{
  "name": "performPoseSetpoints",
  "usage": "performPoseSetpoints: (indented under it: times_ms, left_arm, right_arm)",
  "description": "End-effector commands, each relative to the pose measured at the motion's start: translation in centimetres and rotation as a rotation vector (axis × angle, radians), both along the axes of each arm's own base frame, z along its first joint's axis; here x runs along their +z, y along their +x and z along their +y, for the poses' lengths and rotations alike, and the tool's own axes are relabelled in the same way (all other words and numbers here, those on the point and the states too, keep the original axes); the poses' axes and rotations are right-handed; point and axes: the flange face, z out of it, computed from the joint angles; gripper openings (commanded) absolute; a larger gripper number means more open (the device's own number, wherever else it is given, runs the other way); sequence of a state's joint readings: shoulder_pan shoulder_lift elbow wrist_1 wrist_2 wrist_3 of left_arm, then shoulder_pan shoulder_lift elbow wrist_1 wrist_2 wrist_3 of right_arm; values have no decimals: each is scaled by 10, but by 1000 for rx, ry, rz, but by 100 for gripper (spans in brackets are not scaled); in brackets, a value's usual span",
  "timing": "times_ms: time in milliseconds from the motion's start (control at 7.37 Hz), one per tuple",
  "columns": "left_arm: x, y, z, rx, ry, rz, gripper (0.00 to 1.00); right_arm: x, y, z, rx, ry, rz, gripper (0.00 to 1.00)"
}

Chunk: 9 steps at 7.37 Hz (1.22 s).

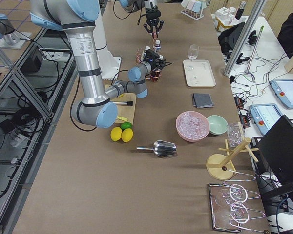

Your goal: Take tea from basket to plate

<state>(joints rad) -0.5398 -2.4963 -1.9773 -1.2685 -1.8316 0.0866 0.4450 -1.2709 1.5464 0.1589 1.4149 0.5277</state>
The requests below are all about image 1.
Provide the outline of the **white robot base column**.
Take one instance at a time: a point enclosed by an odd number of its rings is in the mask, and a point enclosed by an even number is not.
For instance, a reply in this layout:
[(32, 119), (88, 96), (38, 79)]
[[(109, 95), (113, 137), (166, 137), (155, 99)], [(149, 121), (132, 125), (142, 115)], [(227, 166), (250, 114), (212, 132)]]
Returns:
[(98, 17), (95, 20), (96, 27), (93, 31), (98, 63), (101, 68), (101, 77), (105, 80), (116, 80), (121, 66), (121, 57), (115, 57), (108, 49), (102, 14), (99, 7)]

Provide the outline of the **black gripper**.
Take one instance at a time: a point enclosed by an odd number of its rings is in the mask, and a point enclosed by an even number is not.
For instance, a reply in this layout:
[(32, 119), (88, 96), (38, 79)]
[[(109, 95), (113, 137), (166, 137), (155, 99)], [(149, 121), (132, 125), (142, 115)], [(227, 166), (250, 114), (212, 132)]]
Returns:
[(159, 57), (159, 54), (155, 53), (153, 50), (151, 50), (151, 54), (149, 56), (144, 55), (142, 63), (150, 65), (150, 70), (162, 70), (164, 67), (171, 65), (171, 62), (167, 62), (164, 58), (163, 63), (158, 63), (157, 59)]
[(146, 23), (144, 28), (148, 33), (158, 33), (162, 30), (164, 21), (160, 20), (161, 11), (158, 7), (146, 8)]

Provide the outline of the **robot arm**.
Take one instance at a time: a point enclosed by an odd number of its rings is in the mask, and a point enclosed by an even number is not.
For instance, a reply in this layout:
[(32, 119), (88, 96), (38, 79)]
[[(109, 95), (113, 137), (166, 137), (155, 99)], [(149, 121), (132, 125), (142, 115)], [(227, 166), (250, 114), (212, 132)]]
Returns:
[(137, 25), (139, 26), (142, 17), (146, 17), (146, 23), (143, 24), (143, 27), (153, 38), (158, 37), (158, 33), (162, 30), (164, 21), (160, 20), (162, 13), (156, 0), (119, 0), (120, 6), (128, 13), (128, 15), (123, 18), (119, 17), (115, 12), (116, 2), (115, 0), (113, 3), (113, 13), (116, 18), (124, 20), (132, 13), (140, 11)]
[(116, 81), (105, 88), (97, 56), (93, 32), (101, 16), (97, 0), (32, 0), (30, 16), (34, 24), (47, 29), (64, 31), (70, 43), (84, 98), (71, 105), (71, 114), (81, 124), (99, 128), (112, 126), (118, 109), (112, 99), (123, 93), (147, 96), (146, 75), (161, 70), (169, 63), (151, 49), (143, 60), (128, 72), (128, 81)]

